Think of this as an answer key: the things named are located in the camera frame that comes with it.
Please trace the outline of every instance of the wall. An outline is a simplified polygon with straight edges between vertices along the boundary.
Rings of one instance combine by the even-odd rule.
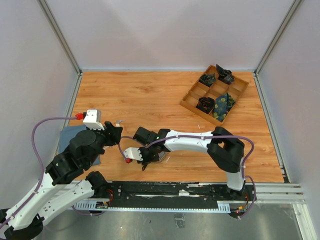
[[[84,70],[253,70],[293,0],[47,0]]]
[[[320,236],[320,2],[304,1],[268,59],[260,82],[279,145]]]
[[[0,3],[0,209],[10,208],[40,177],[31,132],[40,120],[65,116],[76,73],[36,0]],[[36,145],[45,164],[62,121],[45,123]]]

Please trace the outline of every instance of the robotic arm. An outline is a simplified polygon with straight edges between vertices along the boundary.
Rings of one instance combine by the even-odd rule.
[[[164,152],[187,150],[209,154],[216,165],[225,171],[227,186],[240,192],[245,184],[245,177],[242,174],[245,145],[237,138],[212,138],[213,136],[232,136],[232,134],[223,127],[202,133],[177,132],[170,129],[160,129],[155,133],[139,127],[133,139],[144,146],[129,147],[124,151],[124,155],[127,162],[134,159],[141,163],[144,171],[149,163],[161,161]]]
[[[99,172],[91,172],[76,186],[65,189],[92,166],[98,155],[105,153],[104,147],[120,142],[123,128],[108,121],[103,126],[100,115],[96,109],[84,113],[86,130],[71,139],[67,148],[46,167],[40,188],[35,191],[37,183],[15,206],[0,210],[0,223],[7,222],[9,226],[4,232],[7,240],[31,240],[70,206],[85,198],[99,198],[106,192],[107,182]],[[18,208],[21,210],[13,216]]]

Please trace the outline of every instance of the wooden box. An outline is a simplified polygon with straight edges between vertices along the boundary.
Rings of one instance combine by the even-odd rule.
[[[218,80],[219,74],[216,70],[216,67],[213,65],[209,66],[204,74],[215,74],[216,81],[210,87],[208,87],[199,82],[198,79],[198,81],[183,97],[180,104],[186,109],[189,109],[191,112],[209,121],[210,123],[213,123],[216,126],[221,126],[226,121],[228,116],[232,113],[233,109],[237,107],[237,102],[242,93],[246,90],[249,83],[235,76],[234,82],[228,85]],[[235,105],[231,108],[223,121],[215,119],[212,115],[212,111],[207,114],[196,108],[199,98],[210,97],[216,100],[218,97],[225,93],[229,93],[232,96],[232,98],[235,100]]]

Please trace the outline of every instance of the wooden table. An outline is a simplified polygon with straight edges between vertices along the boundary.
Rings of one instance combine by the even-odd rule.
[[[102,111],[101,122],[125,120],[121,123],[123,136],[133,136],[138,127],[158,132],[172,129],[179,132],[213,131],[215,126],[182,107],[179,103],[201,72],[85,72],[75,101],[73,114],[87,109]],[[250,82],[234,106],[223,127],[234,135],[254,141],[255,150],[246,162],[245,174],[255,182],[282,183],[283,177],[265,115],[251,72],[235,72]],[[72,120],[70,125],[82,124]],[[122,149],[138,147],[130,140],[121,141]],[[245,152],[250,144],[245,142]],[[91,171],[100,171],[113,181],[179,181],[225,182],[226,175],[209,155],[199,152],[175,151],[160,163],[149,164],[142,171],[135,161],[127,164],[118,147],[109,147],[101,156],[101,164]]]

